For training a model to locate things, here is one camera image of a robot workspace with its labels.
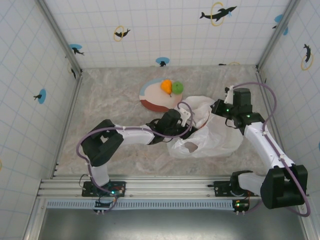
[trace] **yellow ring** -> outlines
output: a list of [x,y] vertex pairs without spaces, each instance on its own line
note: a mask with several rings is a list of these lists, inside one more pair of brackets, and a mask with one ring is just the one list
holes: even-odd
[[[116,39],[116,31],[117,31],[119,28],[122,28],[122,35],[121,35],[120,40],[117,40],[117,39]],[[122,38],[124,37],[124,34],[125,34],[125,28],[124,28],[124,26],[118,26],[118,27],[114,30],[113,39],[114,39],[116,42],[120,42],[120,41],[122,40]]]
[[68,62],[68,65],[66,67],[67,67],[68,73],[72,74],[70,62]]
[[301,69],[302,71],[307,71],[311,66],[312,64],[314,63],[314,55],[312,53],[310,53],[311,57],[312,57],[312,60],[311,60],[311,63],[310,63],[310,66],[308,66],[307,68],[304,68],[303,65],[304,65],[304,60],[307,58],[306,55],[304,55],[304,57],[302,58],[301,60]]
[[215,5],[218,5],[218,4],[220,4],[222,7],[224,6],[221,2],[217,1],[217,2],[216,2],[215,4],[213,4],[212,7],[211,7],[210,19],[211,19],[211,24],[212,24],[212,26],[215,26],[215,27],[218,27],[218,26],[220,26],[221,24],[223,24],[223,23],[224,23],[224,20],[225,20],[225,17],[223,17],[223,18],[222,18],[222,22],[219,23],[219,24],[214,24],[214,22],[212,21],[212,11],[213,11]]

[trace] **enclosure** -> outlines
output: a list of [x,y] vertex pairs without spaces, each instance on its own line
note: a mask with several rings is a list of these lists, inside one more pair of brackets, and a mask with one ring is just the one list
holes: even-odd
[[[212,231],[200,234],[202,219],[206,228],[211,223],[225,226],[216,239],[318,239],[319,50],[317,0],[2,0],[0,239],[79,239],[81,235],[70,233],[84,228],[81,219],[109,225],[111,217],[114,231],[108,235],[98,227],[92,238],[185,239],[183,231],[193,225],[190,239],[211,239]],[[225,87],[246,82],[269,86],[277,108],[267,125],[288,157],[308,171],[311,215],[301,218],[262,207],[245,216],[239,228],[237,217],[223,211],[232,209],[235,198],[218,198],[207,185],[237,171],[261,176],[268,171],[244,137],[229,156],[175,158],[166,142],[120,147],[107,168],[111,180],[126,181],[119,208],[129,204],[130,210],[94,218],[91,203],[97,198],[81,196],[79,185],[89,178],[83,176],[88,166],[76,154],[77,143],[106,119],[119,126],[142,126],[161,118],[164,111],[143,104],[149,99],[142,90],[158,79],[181,82],[183,100],[225,99]],[[253,112],[267,119],[272,96],[260,86],[247,87]],[[259,199],[252,196],[251,201]],[[134,205],[146,201],[164,205],[147,210]],[[173,208],[170,201],[178,205]],[[136,223],[119,233],[116,229],[126,227],[124,215]],[[166,223],[166,215],[182,221],[176,230]],[[147,224],[150,216],[159,217],[158,228]],[[190,216],[195,220],[183,221]],[[278,223],[283,233],[271,234],[277,224],[257,231],[246,228],[266,224],[263,216]],[[64,218],[69,223],[61,226]],[[137,234],[145,225],[148,234]]]

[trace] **purple cable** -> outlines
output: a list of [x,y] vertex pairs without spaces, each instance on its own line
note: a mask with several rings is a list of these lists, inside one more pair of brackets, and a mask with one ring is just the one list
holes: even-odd
[[[259,86],[262,86],[266,89],[268,89],[270,91],[270,93],[272,94],[272,97],[273,97],[273,100],[274,100],[274,106],[273,106],[273,110],[271,111],[270,115],[267,117],[267,119],[265,120],[265,122],[263,123],[262,125],[262,131],[265,132],[266,130],[266,125],[267,125],[267,122],[271,119],[271,117],[275,114],[276,112],[276,108],[277,108],[277,98],[276,98],[276,95],[274,93],[274,91],[269,87],[267,86],[266,84],[263,84],[263,83],[260,83],[260,82],[255,82],[255,81],[250,81],[250,82],[245,82],[245,83],[241,83],[241,84],[238,84],[236,86],[234,86],[233,88],[238,88],[238,87],[241,87],[241,86],[245,86],[245,85],[259,85]],[[271,145],[271,147],[273,148],[273,150],[275,151],[275,153],[277,154],[277,156],[279,157],[279,160],[282,162],[282,164],[284,165],[285,169],[289,172],[291,178],[293,179],[294,183],[296,184],[297,188],[299,189],[299,192],[301,193],[302,197],[303,197],[303,200],[305,202],[305,206],[306,206],[306,213],[300,213],[290,207],[287,207],[287,209],[295,214],[298,214],[299,216],[301,217],[309,217],[310,214],[311,214],[311,208],[310,208],[310,204],[309,204],[309,201],[307,199],[307,196],[304,192],[304,190],[302,189],[298,179],[296,178],[296,176],[294,175],[294,173],[291,171],[291,169],[288,167],[288,165],[286,164],[285,160],[281,157],[281,154],[280,152],[278,151],[278,149],[276,148],[276,146],[274,145],[274,143],[271,141],[271,139],[268,137],[267,134],[264,135],[265,139],[269,142],[269,144]],[[257,209],[261,203],[258,203],[256,206],[254,206],[252,209],[250,209],[249,211],[247,211],[247,213],[249,212],[253,212],[255,209]]]
[[[184,105],[186,105],[186,106],[188,107],[189,112],[190,112],[190,123],[192,123],[192,122],[193,122],[193,112],[192,112],[192,109],[191,109],[190,105],[189,105],[188,103],[184,102],[184,101],[181,101],[181,102],[179,102],[179,103],[177,104],[178,109],[179,109],[179,105],[180,105],[180,104],[184,104]],[[146,132],[149,132],[149,133],[156,134],[156,135],[158,135],[158,136],[160,136],[160,137],[174,139],[174,138],[178,138],[178,137],[181,137],[181,136],[183,136],[184,134],[186,134],[186,133],[190,130],[191,127],[192,127],[192,124],[190,124],[183,133],[180,133],[180,134],[175,135],[175,136],[163,135],[163,134],[161,134],[161,133],[159,133],[159,132],[156,132],[156,131],[153,131],[153,130],[151,130],[151,129],[143,128],[143,127],[137,127],[137,126],[131,126],[131,127],[126,127],[126,128],[119,127],[119,126],[104,127],[104,128],[100,128],[100,129],[91,131],[91,132],[89,132],[88,134],[86,134],[83,138],[81,138],[80,141],[78,142],[78,144],[76,145],[75,151],[76,151],[76,154],[77,154],[80,158],[82,158],[82,159],[84,159],[84,160],[86,161],[87,166],[88,166],[88,172],[89,172],[89,175],[90,175],[90,178],[91,178],[92,183],[93,183],[98,189],[100,189],[101,191],[106,192],[106,193],[114,196],[114,199],[115,199],[114,204],[112,204],[112,206],[111,206],[108,210],[106,210],[105,212],[106,212],[106,213],[109,212],[110,210],[112,210],[112,209],[116,206],[117,201],[118,201],[118,198],[117,198],[117,196],[116,196],[115,194],[112,194],[112,192],[110,192],[109,190],[104,189],[104,188],[102,188],[101,186],[99,186],[99,185],[97,184],[96,180],[93,178],[93,174],[92,174],[92,171],[91,171],[91,164],[90,164],[89,159],[86,158],[86,156],[82,155],[82,154],[79,152],[80,145],[83,143],[84,140],[86,140],[86,139],[87,139],[88,137],[90,137],[91,135],[94,135],[94,134],[97,134],[97,133],[100,133],[100,132],[104,132],[104,131],[108,131],[108,130],[137,130],[137,131],[141,131],[141,130],[142,130],[142,131],[146,131]]]

